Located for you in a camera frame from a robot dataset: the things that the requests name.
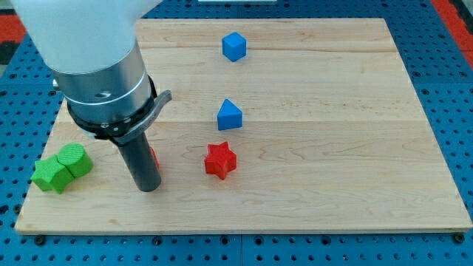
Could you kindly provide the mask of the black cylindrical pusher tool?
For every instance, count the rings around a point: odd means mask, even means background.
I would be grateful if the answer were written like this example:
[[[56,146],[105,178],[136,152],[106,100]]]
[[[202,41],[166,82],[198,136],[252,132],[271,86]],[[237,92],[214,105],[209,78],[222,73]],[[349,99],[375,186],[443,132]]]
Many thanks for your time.
[[[161,184],[161,176],[146,134],[141,133],[118,150],[140,191],[154,191]]]

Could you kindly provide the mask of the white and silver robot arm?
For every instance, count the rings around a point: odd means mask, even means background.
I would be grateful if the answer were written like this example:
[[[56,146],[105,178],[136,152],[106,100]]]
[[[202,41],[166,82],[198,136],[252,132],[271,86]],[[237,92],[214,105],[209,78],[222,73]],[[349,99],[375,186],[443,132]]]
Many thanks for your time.
[[[145,131],[172,99],[157,93],[137,42],[135,25],[156,0],[11,0],[15,12],[67,99],[74,122],[110,140],[136,186],[161,184]]]

